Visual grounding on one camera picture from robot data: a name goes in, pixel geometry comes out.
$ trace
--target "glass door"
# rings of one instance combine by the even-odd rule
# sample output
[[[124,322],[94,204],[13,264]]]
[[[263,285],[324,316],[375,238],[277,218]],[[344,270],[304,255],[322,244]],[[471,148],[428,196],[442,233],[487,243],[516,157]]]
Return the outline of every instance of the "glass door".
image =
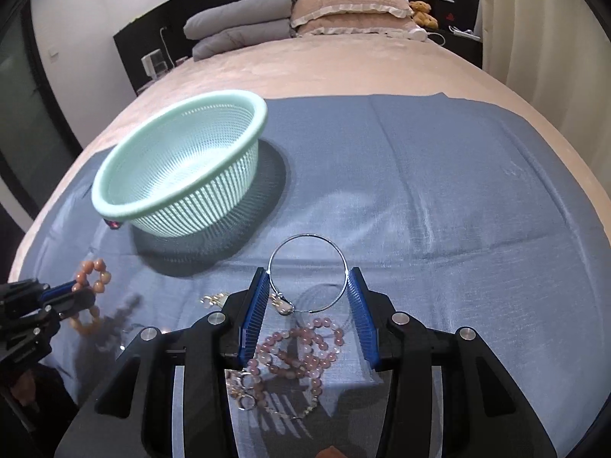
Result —
[[[49,109],[48,95],[53,93],[45,89],[44,71],[32,67],[40,57],[38,49],[28,43],[28,11],[29,5],[22,11],[25,17],[8,24],[0,41],[0,177],[34,218],[76,159],[80,146],[76,143],[75,148],[76,139],[66,142],[67,124],[57,125],[58,112],[61,119],[63,114],[59,107]]]

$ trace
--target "pink pillow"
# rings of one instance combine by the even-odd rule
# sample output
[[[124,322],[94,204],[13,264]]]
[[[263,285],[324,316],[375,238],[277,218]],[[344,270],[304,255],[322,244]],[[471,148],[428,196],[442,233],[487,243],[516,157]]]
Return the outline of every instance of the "pink pillow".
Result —
[[[299,36],[315,34],[377,33],[393,38],[424,41],[427,32],[411,17],[400,19],[391,14],[337,14],[309,21],[299,27]]]
[[[343,13],[389,13],[404,18],[413,15],[408,0],[297,0],[291,26],[301,26],[324,15]]]

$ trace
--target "orange beaded bracelet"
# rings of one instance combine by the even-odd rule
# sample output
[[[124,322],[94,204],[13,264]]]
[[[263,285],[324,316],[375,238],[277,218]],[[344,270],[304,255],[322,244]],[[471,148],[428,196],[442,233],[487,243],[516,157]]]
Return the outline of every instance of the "orange beaded bracelet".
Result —
[[[106,263],[102,258],[97,260],[85,260],[81,262],[81,270],[76,274],[76,284],[72,286],[72,291],[78,291],[83,287],[89,286],[87,276],[94,272],[100,272],[100,278],[94,282],[91,288],[94,293],[101,294],[106,290],[106,285],[111,281],[112,275],[106,270]],[[100,309],[96,305],[89,309],[92,321],[90,324],[83,324],[79,320],[79,315],[76,314],[70,319],[70,327],[76,330],[79,334],[87,336],[95,332],[102,320],[100,319]]]

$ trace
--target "teddy bear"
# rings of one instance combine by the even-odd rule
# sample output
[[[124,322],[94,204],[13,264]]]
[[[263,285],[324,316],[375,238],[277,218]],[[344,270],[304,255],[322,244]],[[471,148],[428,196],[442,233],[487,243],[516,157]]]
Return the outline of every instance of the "teddy bear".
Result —
[[[429,29],[439,29],[437,19],[430,16],[431,6],[425,2],[410,2],[409,6],[414,11],[412,19],[420,27],[428,27]]]

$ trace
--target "jewelry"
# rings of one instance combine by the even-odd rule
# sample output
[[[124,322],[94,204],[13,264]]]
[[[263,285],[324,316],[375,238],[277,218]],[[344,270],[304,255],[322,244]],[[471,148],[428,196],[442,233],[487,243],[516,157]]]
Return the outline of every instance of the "jewelry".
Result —
[[[315,329],[328,327],[334,334],[334,347],[329,348],[329,344],[323,336],[316,334]],[[279,342],[288,338],[297,338],[299,342],[299,354],[303,354],[303,359],[291,358],[286,351],[277,345]],[[318,345],[319,353],[314,355],[313,345]],[[341,352],[343,341],[343,330],[331,319],[316,318],[308,322],[304,328],[294,327],[291,330],[281,330],[274,332],[265,338],[263,344],[257,345],[255,357],[248,360],[248,364],[243,371],[227,372],[227,388],[229,394],[236,400],[240,410],[252,410],[255,406],[264,408],[268,413],[277,414],[290,420],[302,419],[318,406],[318,397],[323,392],[323,383],[320,378],[326,369],[331,368],[331,364],[337,360],[337,355]],[[276,356],[280,363],[274,364],[273,356]],[[281,411],[273,410],[267,406],[265,401],[265,383],[261,378],[262,367],[267,367],[270,374],[285,377],[289,380],[310,378],[310,393],[312,402],[300,414],[289,415]]]
[[[100,277],[94,282],[91,288],[94,293],[102,294],[106,290],[106,285],[110,283],[112,275],[106,270],[106,263],[102,258],[97,260],[85,260],[81,262],[81,270],[76,274],[76,284],[72,286],[72,292],[76,292],[84,287],[89,287],[87,276],[94,272],[100,272]],[[100,319],[100,308],[97,305],[89,309],[91,314],[91,323],[83,324],[79,320],[79,314],[76,313],[70,318],[70,327],[76,330],[80,335],[88,336],[98,329],[102,320]]]
[[[200,298],[199,302],[204,304],[204,307],[210,308],[211,306],[218,306],[222,308],[225,305],[225,301],[229,298],[228,292],[219,292],[213,296],[204,296]]]
[[[282,292],[280,292],[277,289],[276,285],[274,284],[274,280],[271,276],[271,264],[274,261],[274,257],[276,256],[276,253],[278,253],[280,248],[282,248],[286,243],[288,243],[289,241],[292,241],[293,239],[297,239],[299,237],[315,237],[316,239],[321,239],[329,243],[331,246],[334,247],[335,251],[337,251],[337,253],[340,255],[341,262],[343,263],[343,267],[344,267],[344,283],[343,283],[343,286],[341,287],[339,294],[335,297],[335,299],[331,303],[324,306],[323,308],[318,308],[316,310],[296,310],[295,305],[290,300],[286,299],[286,297],[282,294]],[[343,253],[341,252],[341,249],[338,248],[337,245],[334,242],[332,242],[330,239],[328,239],[327,237],[324,237],[318,234],[292,235],[288,239],[285,239],[283,242],[281,242],[270,256],[267,273],[270,276],[271,304],[274,306],[274,308],[276,308],[276,310],[278,311],[280,315],[284,315],[284,316],[291,315],[291,313],[320,313],[322,311],[325,311],[331,308],[333,305],[335,305],[340,300],[341,296],[344,294],[344,292],[346,291],[346,288],[348,287],[348,274],[349,274],[348,263],[346,262],[346,258],[344,257]]]

